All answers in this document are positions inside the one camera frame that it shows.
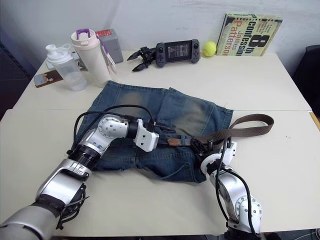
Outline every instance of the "shaker bottle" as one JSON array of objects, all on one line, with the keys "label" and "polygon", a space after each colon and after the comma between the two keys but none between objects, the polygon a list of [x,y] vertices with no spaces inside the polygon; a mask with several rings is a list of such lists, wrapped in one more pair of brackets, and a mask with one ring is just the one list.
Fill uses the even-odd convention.
[{"label": "shaker bottle", "polygon": [[70,44],[56,47],[54,44],[47,45],[47,61],[51,63],[69,88],[73,91],[81,91],[87,87],[87,81],[80,72],[76,61],[73,59],[69,48]]},{"label": "shaker bottle", "polygon": [[112,78],[95,31],[88,28],[79,29],[70,37],[74,49],[89,72],[93,74],[95,84],[103,88]]}]

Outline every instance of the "jeans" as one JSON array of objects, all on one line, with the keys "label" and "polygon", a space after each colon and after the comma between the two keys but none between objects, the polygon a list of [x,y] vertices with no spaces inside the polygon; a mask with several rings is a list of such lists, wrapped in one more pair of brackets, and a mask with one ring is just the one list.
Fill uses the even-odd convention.
[{"label": "jeans", "polygon": [[[158,128],[157,148],[145,152],[132,139],[117,138],[98,161],[94,170],[116,171],[142,169],[158,179],[201,183],[206,176],[201,172],[195,155],[189,146],[183,146],[185,139],[207,135],[226,129],[230,125],[233,110],[218,106],[213,102],[185,95],[173,88],[151,88],[132,86],[109,81],[89,111],[124,104],[146,107],[157,122],[174,127],[176,133],[167,133]],[[118,108],[111,112],[132,115],[147,122],[148,114],[139,108]],[[90,124],[96,115],[86,115],[78,135]],[[178,138],[182,146],[168,146],[167,139]]]}]

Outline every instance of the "book cover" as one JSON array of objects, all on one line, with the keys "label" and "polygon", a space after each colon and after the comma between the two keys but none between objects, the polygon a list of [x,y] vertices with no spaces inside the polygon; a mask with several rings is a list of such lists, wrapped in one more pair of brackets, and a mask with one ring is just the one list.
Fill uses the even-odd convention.
[{"label": "book cover", "polygon": [[282,21],[276,15],[226,13],[216,54],[262,56]]}]

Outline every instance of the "white table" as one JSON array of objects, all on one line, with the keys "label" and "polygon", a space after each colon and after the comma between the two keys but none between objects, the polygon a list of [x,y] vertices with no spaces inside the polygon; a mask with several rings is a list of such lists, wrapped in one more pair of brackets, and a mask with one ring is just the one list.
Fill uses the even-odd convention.
[{"label": "white table", "polygon": [[[152,65],[132,73],[138,63],[118,64],[120,83],[176,88],[235,109],[232,121],[252,113],[272,116],[275,125],[267,135],[234,139],[238,148],[231,165],[262,204],[263,232],[319,227],[320,134],[310,107],[276,54],[214,56],[195,65]],[[31,82],[13,110],[6,112],[0,124],[0,222],[34,201],[39,185],[65,158],[76,117],[100,91],[91,84],[72,92],[63,82],[37,89]],[[166,182],[126,170],[95,172],[86,185],[91,197],[56,235],[218,235],[226,230],[208,181]]]},{"label": "white table", "polygon": [[[124,51],[127,59],[133,51]],[[117,64],[116,81],[123,84],[169,88],[234,110],[311,110],[275,53],[255,56],[201,57],[199,62],[177,62],[141,72],[132,69],[141,58]],[[42,64],[37,74],[48,69]],[[101,88],[93,85],[70,91],[64,82],[36,88],[32,80],[14,109],[88,109]]]}]

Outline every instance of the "tennis ball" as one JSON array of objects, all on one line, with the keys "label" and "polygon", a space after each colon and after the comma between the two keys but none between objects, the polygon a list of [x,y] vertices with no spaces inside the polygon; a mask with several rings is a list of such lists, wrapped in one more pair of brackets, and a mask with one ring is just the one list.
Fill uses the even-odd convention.
[{"label": "tennis ball", "polygon": [[211,57],[216,53],[217,45],[213,41],[207,41],[203,46],[203,55]]}]

